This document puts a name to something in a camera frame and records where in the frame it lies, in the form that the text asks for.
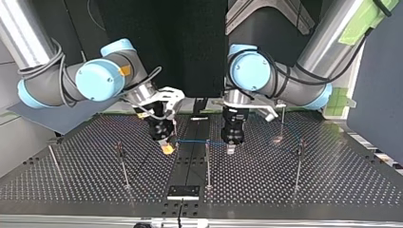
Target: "metal rod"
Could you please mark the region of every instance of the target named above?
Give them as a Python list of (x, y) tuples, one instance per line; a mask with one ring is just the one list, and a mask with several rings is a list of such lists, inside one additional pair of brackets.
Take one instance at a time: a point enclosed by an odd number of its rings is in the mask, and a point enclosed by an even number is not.
[(51, 147), (51, 145), (48, 145), (48, 149), (49, 149), (50, 155), (54, 161), (54, 165), (56, 166), (56, 169), (59, 172), (60, 178), (62, 179), (62, 183), (65, 183), (65, 180), (64, 180), (64, 177), (62, 174), (62, 170), (60, 169), (59, 162), (56, 159), (56, 155), (54, 154), (54, 151), (53, 151), (53, 148)]
[(207, 159), (207, 190), (213, 188), (211, 185), (211, 173), (210, 173), (210, 141), (207, 140), (205, 144), (205, 157)]
[(281, 113), (281, 128), (282, 125), (284, 124), (284, 117), (285, 117), (285, 106), (282, 108), (282, 113)]
[(56, 49), (27, 0), (0, 0), (0, 38), (20, 69), (44, 65)]
[(124, 174), (125, 174), (126, 188), (130, 188), (130, 183), (128, 182), (128, 177), (127, 177), (127, 171), (125, 169), (125, 161), (124, 161), (124, 159), (122, 159), (122, 168), (123, 168)]

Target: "black cable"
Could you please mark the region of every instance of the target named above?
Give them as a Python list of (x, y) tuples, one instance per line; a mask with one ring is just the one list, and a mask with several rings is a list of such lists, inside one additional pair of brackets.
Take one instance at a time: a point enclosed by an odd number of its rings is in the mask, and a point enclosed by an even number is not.
[(245, 95), (246, 97), (248, 97), (249, 99), (251, 99), (252, 101), (254, 101), (254, 100), (255, 100), (254, 97), (252, 97), (251, 95), (247, 94), (245, 91), (242, 90), (242, 88), (240, 88), (239, 86), (237, 86), (237, 85), (234, 83), (234, 81), (232, 80), (232, 75), (231, 75), (231, 66), (232, 66), (232, 64), (234, 63), (234, 61), (235, 61), (240, 55), (242, 55), (243, 53), (248, 52), (248, 51), (257, 52), (256, 49), (252, 49), (252, 48), (243, 49), (243, 50), (241, 50), (241, 51), (238, 51), (237, 53), (235, 53), (234, 55), (232, 55), (232, 56), (229, 58), (229, 61), (228, 61), (228, 78), (229, 78), (229, 81), (231, 82), (232, 85), (226, 85), (226, 86), (229, 86), (229, 88), (226, 88), (225, 91), (237, 89), (240, 93), (242, 93), (243, 95)]
[(374, 30), (373, 28), (368, 28), (368, 30), (367, 30), (367, 31), (365, 32), (365, 34), (364, 34), (364, 37), (362, 38), (362, 40), (360, 41), (358, 47), (356, 48), (356, 50), (355, 50), (355, 52), (354, 52), (352, 58), (350, 59), (349, 63), (348, 63), (334, 78), (327, 79), (327, 78), (325, 78), (325, 77), (318, 76), (318, 75), (316, 75), (316, 74), (314, 74), (314, 73), (309, 72), (308, 70), (306, 70), (305, 68), (303, 68), (303, 67), (302, 67), (301, 65), (299, 65), (299, 64), (296, 64), (296, 67), (297, 67), (300, 71), (302, 71), (302, 72), (305, 73), (306, 75), (308, 75), (308, 76), (310, 76), (310, 77), (312, 77), (312, 78), (318, 79), (318, 80), (320, 80), (320, 81), (322, 81), (322, 82), (312, 83), (312, 82), (306, 82), (306, 81), (300, 80), (300, 79), (298, 79), (298, 78), (294, 78), (294, 77), (292, 77), (291, 75), (284, 75), (284, 76), (285, 76), (285, 77), (288, 77), (288, 78), (290, 78), (291, 80), (294, 80), (294, 81), (296, 81), (296, 82), (298, 82), (298, 83), (305, 84), (305, 85), (309, 85), (309, 86), (322, 86), (322, 85), (326, 85), (326, 84), (329, 84), (329, 83), (331, 83), (331, 82), (334, 82), (335, 80), (337, 80), (338, 78), (340, 78), (341, 76), (343, 76), (343, 74), (347, 71), (347, 69), (350, 68), (350, 66), (352, 65), (353, 61), (355, 60), (355, 57), (357, 56), (357, 54), (358, 54), (359, 51), (361, 50), (362, 46), (364, 45), (365, 40), (367, 39), (367, 37), (370, 35), (370, 33), (371, 33), (373, 30)]
[[(289, 66), (286, 66), (286, 67), (287, 67), (287, 75), (290, 75), (291, 74), (291, 68)], [(275, 96), (276, 98), (281, 96), (281, 94), (284, 92), (285, 87), (287, 87), (287, 84), (288, 84), (289, 80), (290, 79), (288, 77), (285, 77), (284, 82), (282, 83), (281, 89), (278, 91), (278, 93)]]
[[(276, 65), (276, 61), (274, 60), (274, 58), (273, 58), (270, 54), (268, 54), (268, 53), (264, 52), (263, 50), (261, 50), (260, 48), (258, 48), (258, 49), (248, 48), (248, 49), (244, 49), (244, 50), (241, 50), (241, 51), (237, 52), (236, 54), (234, 54), (234, 55), (230, 58), (230, 60), (229, 60), (229, 62), (228, 62), (228, 68), (229, 68), (229, 69), (231, 68), (231, 65), (233, 64), (234, 60), (235, 60), (238, 56), (240, 56), (242, 53), (245, 53), (245, 52), (247, 52), (247, 51), (254, 51), (254, 52), (260, 54), (261, 56), (263, 56), (263, 57), (273, 66), (273, 70), (274, 70), (274, 80), (275, 80), (275, 81), (274, 81), (273, 93), (272, 93), (270, 96), (268, 96), (268, 95), (264, 95), (264, 96), (265, 96), (267, 99), (273, 99), (273, 98), (279, 97), (279, 96), (284, 92), (285, 87), (287, 87), (287, 84), (288, 84), (288, 81), (289, 81), (289, 80), (293, 80), (293, 81), (295, 81), (295, 82), (298, 82), (298, 83), (301, 83), (301, 84), (304, 84), (304, 85), (308, 85), (308, 86), (323, 86), (323, 85), (327, 85), (327, 84), (329, 84), (329, 83), (331, 83), (331, 82), (334, 82), (335, 80), (337, 80), (338, 78), (340, 78), (341, 76), (343, 76), (344, 73), (345, 73), (345, 72), (350, 68), (350, 66), (352, 65), (353, 61), (355, 60), (356, 56), (358, 55), (359, 51), (361, 50), (362, 46), (364, 45), (365, 40), (367, 39), (367, 37), (370, 35), (370, 33), (371, 33), (372, 31), (373, 31), (373, 28), (368, 28), (368, 30), (365, 32), (364, 37), (361, 39), (361, 41), (360, 41), (358, 47), (356, 48), (356, 50), (355, 50), (355, 52), (354, 52), (352, 58), (350, 59), (350, 61), (347, 63), (347, 65), (346, 65), (335, 77), (333, 77), (333, 78), (331, 78), (331, 79), (318, 76), (318, 75), (316, 75), (316, 74), (314, 74), (314, 73), (309, 72), (308, 70), (306, 70), (305, 68), (303, 68), (303, 67), (300, 66), (299, 64), (296, 64), (296, 67), (297, 67), (301, 72), (305, 73), (306, 75), (308, 75), (308, 76), (310, 76), (310, 77), (312, 77), (312, 78), (315, 78), (315, 79), (317, 79), (317, 80), (320, 80), (321, 82), (307, 82), (307, 81), (300, 80), (299, 78), (295, 78), (295, 77), (291, 76), (291, 68), (287, 67), (287, 72), (284, 72), (281, 68), (279, 68), (279, 67)], [(282, 86), (281, 86), (281, 89), (277, 92), (277, 89), (278, 89), (278, 73), (281, 73), (281, 74), (285, 77), (285, 79), (284, 79), (284, 82), (283, 82), (283, 84), (282, 84)], [(245, 92), (242, 91), (241, 88), (239, 88), (238, 86), (235, 85), (235, 83), (234, 83), (233, 80), (232, 80), (232, 76), (231, 76), (231, 72), (230, 72), (230, 71), (228, 72), (228, 74), (229, 74), (229, 77), (228, 77), (229, 80), (231, 81), (231, 83), (232, 83), (232, 84), (234, 85), (234, 87), (235, 87), (235, 88), (230, 88), (230, 89), (238, 89), (238, 90), (239, 90), (240, 92), (242, 92), (244, 95), (246, 95), (246, 96), (252, 98), (252, 96), (250, 96), (249, 94), (246, 94)]]
[(265, 96), (267, 99), (273, 99), (276, 97), (277, 89), (278, 89), (278, 67), (276, 66), (276, 61), (275, 59), (269, 55), (268, 53), (264, 52), (262, 49), (258, 48), (257, 53), (263, 56), (272, 67), (274, 70), (274, 88), (273, 88), (273, 93), (270, 96)]
[(299, 29), (298, 29), (298, 26), (299, 26), (299, 19), (300, 19), (300, 16), (301, 16), (301, 11), (302, 11), (302, 1), (299, 1), (298, 15), (297, 15), (297, 24), (296, 24), (297, 36), (299, 36)]
[(383, 12), (383, 14), (385, 14), (387, 17), (392, 16), (391, 11), (383, 4), (383, 2), (381, 0), (374, 0), (374, 3)]

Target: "cable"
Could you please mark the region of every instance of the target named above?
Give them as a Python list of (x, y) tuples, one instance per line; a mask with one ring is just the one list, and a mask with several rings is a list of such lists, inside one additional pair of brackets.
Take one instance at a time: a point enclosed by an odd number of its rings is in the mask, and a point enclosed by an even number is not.
[(359, 53), (359, 51), (361, 50), (362, 46), (364, 45), (367, 37), (370, 35), (370, 33), (373, 31), (373, 28), (368, 28), (368, 30), (365, 32), (364, 37), (361, 39), (358, 47), (356, 48), (352, 58), (350, 59), (350, 61), (348, 62), (348, 64), (333, 78), (328, 79), (322, 76), (318, 76), (314, 73), (309, 72), (308, 70), (304, 69), (302, 66), (300, 66), (299, 64), (296, 64), (296, 67), (301, 70), (303, 73), (305, 73), (306, 75), (318, 79), (322, 82), (318, 82), (318, 83), (312, 83), (312, 82), (306, 82), (297, 78), (292, 77), (291, 75), (284, 75), (286, 77), (289, 77), (291, 80), (294, 80), (298, 83), (301, 84), (305, 84), (305, 85), (309, 85), (309, 86), (322, 86), (322, 85), (326, 85), (329, 84), (335, 80), (337, 80), (338, 78), (340, 78), (341, 76), (343, 76), (343, 74), (350, 68), (350, 66), (352, 65), (353, 61), (355, 60), (355, 57), (357, 56), (357, 54)]
[(299, 20), (300, 20), (300, 16), (301, 16), (301, 11), (302, 11), (302, 1), (299, 1), (299, 7), (298, 7), (298, 15), (297, 15), (297, 24), (296, 24), (296, 28), (297, 28), (297, 36), (299, 36)]
[(151, 116), (152, 118), (154, 118), (156, 120), (163, 121), (167, 118), (167, 116), (165, 116), (165, 115), (163, 115), (162, 117), (158, 117), (158, 116), (154, 115), (154, 113), (151, 113), (149, 110), (145, 109), (144, 107), (142, 107), (141, 105), (139, 105), (135, 102), (129, 101), (125, 98), (122, 98), (122, 100), (124, 100), (125, 102), (128, 102), (128, 103), (131, 103), (132, 105), (135, 105), (136, 107), (140, 108), (143, 112), (147, 113), (149, 116)]
[(121, 93), (121, 95), (125, 95), (128, 92), (130, 92), (130, 90), (137, 88), (138, 86), (141, 86), (143, 84), (148, 83), (149, 81), (151, 81), (153, 78), (155, 78), (161, 71), (163, 70), (163, 68), (161, 66), (157, 66), (155, 67), (150, 74), (148, 74), (147, 77), (145, 77), (144, 79), (142, 79), (140, 82), (138, 82), (135, 85), (131, 85), (127, 88), (125, 88), (125, 92)]
[(225, 142), (212, 142), (211, 140), (205, 141), (205, 140), (177, 140), (178, 143), (209, 143), (209, 144), (226, 144)]
[(60, 46), (60, 44), (55, 39), (51, 39), (51, 41), (57, 47), (57, 53), (49, 60), (49, 62), (47, 62), (44, 65), (29, 70), (18, 69), (17, 71), (18, 74), (22, 75), (24, 80), (30, 80), (38, 77), (39, 75), (47, 71), (49, 68), (51, 68), (53, 65), (55, 65), (59, 60), (63, 58), (64, 53), (62, 51), (62, 47)]
[(92, 16), (91, 9), (89, 8), (90, 2), (91, 2), (91, 0), (88, 0), (88, 1), (86, 2), (86, 11), (88, 11), (89, 17), (91, 18), (92, 22), (93, 22), (99, 29), (102, 29), (102, 30), (106, 31), (106, 29), (105, 29), (104, 27), (102, 27), (100, 24), (98, 24), (98, 22), (95, 21), (94, 17)]
[(381, 0), (374, 0), (374, 3), (383, 12), (383, 14), (385, 14), (387, 17), (392, 16), (391, 11), (383, 4), (383, 2)]
[(67, 92), (65, 90), (65, 85), (63, 83), (64, 76), (67, 75), (65, 59), (66, 59), (66, 55), (64, 54), (63, 57), (62, 57), (62, 60), (60, 61), (60, 67), (59, 67), (59, 90), (60, 90), (60, 96), (62, 97), (62, 101), (63, 101), (63, 103), (65, 105), (67, 105), (68, 107), (74, 107), (77, 104), (77, 101), (73, 101), (72, 103), (69, 103), (67, 101), (67, 99), (66, 99)]
[(241, 50), (241, 51), (235, 53), (234, 55), (232, 55), (232, 56), (230, 57), (230, 59), (229, 59), (229, 61), (228, 61), (228, 78), (229, 78), (229, 81), (231, 82), (232, 85), (226, 85), (226, 86), (228, 86), (229, 88), (226, 88), (225, 91), (237, 89), (241, 94), (245, 95), (245, 96), (248, 97), (250, 100), (254, 101), (255, 98), (254, 98), (253, 96), (247, 94), (245, 91), (243, 91), (242, 88), (240, 88), (239, 86), (237, 86), (237, 85), (234, 83), (234, 81), (232, 80), (232, 75), (231, 75), (231, 70), (230, 70), (232, 64), (234, 63), (234, 61), (235, 61), (240, 55), (242, 55), (243, 53), (245, 53), (245, 52), (247, 52), (247, 51), (257, 51), (257, 50), (256, 50), (256, 49), (251, 49), (251, 48), (244, 49), (244, 50)]
[(39, 67), (36, 67), (34, 69), (29, 69), (29, 70), (18, 70), (18, 74), (20, 74), (22, 76), (23, 80), (32, 80), (40, 75), (42, 75), (43, 73), (45, 73), (48, 69), (50, 69), (51, 67), (53, 67), (57, 62), (60, 61), (60, 65), (59, 65), (59, 72), (58, 72), (58, 77), (59, 77), (59, 91), (60, 91), (60, 96), (62, 98), (63, 104), (67, 105), (68, 107), (74, 107), (77, 104), (77, 101), (72, 98), (68, 92), (65, 89), (64, 86), (64, 79), (65, 76), (67, 81), (74, 87), (77, 88), (77, 85), (75, 85), (75, 83), (73, 82), (73, 80), (70, 78), (70, 76), (68, 75), (67, 72), (67, 67), (65, 64), (66, 61), (66, 55), (62, 50), (62, 46), (59, 44), (59, 42), (57, 42), (55, 39), (51, 39), (51, 41), (53, 42), (53, 44), (56, 46), (57, 48), (57, 52), (56, 54), (49, 60), (49, 62), (47, 62), (44, 65), (41, 65)]

